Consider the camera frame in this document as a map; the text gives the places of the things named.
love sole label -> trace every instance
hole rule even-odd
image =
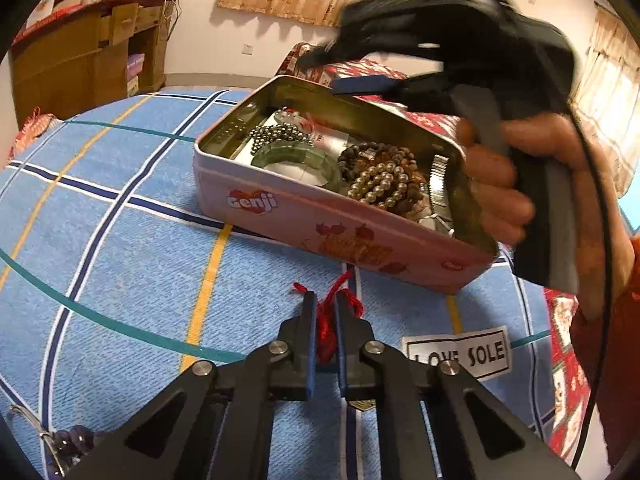
[[[459,362],[479,381],[511,371],[511,345],[507,327],[459,335],[403,337],[402,351],[409,359],[438,365]]]

purple bead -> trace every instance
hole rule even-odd
[[[74,426],[69,430],[71,442],[83,455],[94,448],[94,432],[84,426]]]
[[[62,478],[63,476],[60,474],[60,469],[55,462],[50,462],[47,464],[47,477],[49,480],[54,480],[57,478]]]
[[[79,454],[68,431],[60,430],[53,434],[53,443],[65,458]]]

jewelry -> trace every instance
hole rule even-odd
[[[383,152],[389,152],[392,148],[393,147],[391,145],[384,144],[382,142],[359,142],[357,144],[352,144],[338,157],[338,167],[340,168],[342,178],[347,182],[353,182],[356,180],[358,174],[354,171],[354,167],[356,159],[359,156],[373,160]]]
[[[301,132],[295,124],[284,123],[272,126],[256,126],[249,132],[254,143],[251,146],[251,154],[255,155],[260,148],[271,142],[278,140],[288,140],[289,142],[304,142],[312,146],[309,134]]]
[[[297,112],[292,108],[287,108],[286,106],[280,108],[280,110],[274,113],[273,119],[278,124],[293,124],[300,131],[306,134],[312,134],[314,132],[314,126],[311,121],[305,119],[300,112]]]
[[[410,184],[410,188],[408,180],[404,168],[394,162],[381,162],[363,171],[351,184],[347,196],[395,214],[405,214],[422,197],[418,185]]]
[[[441,231],[449,236],[453,236],[453,219],[451,209],[449,208],[447,188],[445,186],[445,174],[447,173],[448,163],[449,159],[445,156],[436,155],[433,158],[431,174],[429,176],[429,197],[431,200],[432,214],[428,218],[437,220],[435,223],[436,231]]]
[[[340,170],[335,163],[335,159],[318,150],[314,146],[309,146],[306,142],[297,142],[289,140],[276,140],[263,146],[255,154],[251,165],[257,168],[265,168],[276,162],[296,162],[305,164],[310,168],[319,170],[326,179],[324,186],[319,186],[329,191],[340,191]]]

striped bed sheet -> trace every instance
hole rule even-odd
[[[14,402],[45,428],[114,429],[190,353],[223,364],[270,341],[299,306],[293,282],[323,297],[348,268],[200,213],[193,139],[245,95],[163,91],[96,108],[0,173],[3,413]],[[348,286],[397,348],[507,327],[509,369],[484,385],[557,452],[571,444],[554,430],[549,293],[514,277],[507,251],[455,297],[358,268]],[[311,402],[278,405],[270,478],[380,478],[375,412],[337,391],[322,374]],[[36,434],[19,421],[15,432],[43,472]]]

hand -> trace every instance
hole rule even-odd
[[[525,234],[525,226],[536,214],[533,202],[513,189],[517,172],[510,159],[476,143],[476,131],[460,121],[457,138],[466,153],[465,172],[482,208],[481,222],[495,240],[515,246]],[[572,170],[574,181],[577,247],[575,263],[580,278],[578,301],[587,320],[602,314],[604,307],[604,247],[602,220],[595,186],[577,133],[568,119],[556,114],[502,123],[506,142],[533,156],[552,156]],[[634,266],[634,248],[625,232],[618,208],[616,189],[609,163],[601,149],[590,142],[591,153],[604,186],[609,209],[612,241],[613,300],[622,294]]]

